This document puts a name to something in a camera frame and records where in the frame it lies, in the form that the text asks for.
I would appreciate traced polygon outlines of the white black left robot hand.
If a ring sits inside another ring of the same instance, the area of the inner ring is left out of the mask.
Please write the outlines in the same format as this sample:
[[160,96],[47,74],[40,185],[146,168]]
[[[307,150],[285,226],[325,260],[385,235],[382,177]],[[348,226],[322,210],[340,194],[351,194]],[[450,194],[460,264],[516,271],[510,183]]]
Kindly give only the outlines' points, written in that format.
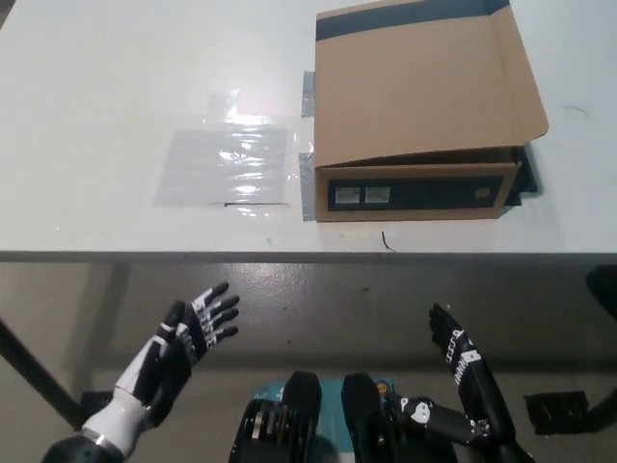
[[145,411],[145,428],[167,418],[205,353],[237,334],[230,322],[239,314],[239,297],[227,297],[228,288],[221,282],[191,302],[175,301],[117,381]]

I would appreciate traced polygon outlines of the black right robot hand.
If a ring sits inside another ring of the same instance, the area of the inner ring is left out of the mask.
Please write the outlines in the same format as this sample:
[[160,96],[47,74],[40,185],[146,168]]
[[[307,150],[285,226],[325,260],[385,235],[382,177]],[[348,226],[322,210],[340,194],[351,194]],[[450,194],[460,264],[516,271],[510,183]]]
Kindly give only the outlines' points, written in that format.
[[471,447],[508,445],[516,429],[499,386],[468,332],[441,305],[429,311],[433,343],[441,350],[464,410],[426,396],[384,395],[385,403],[417,429]]

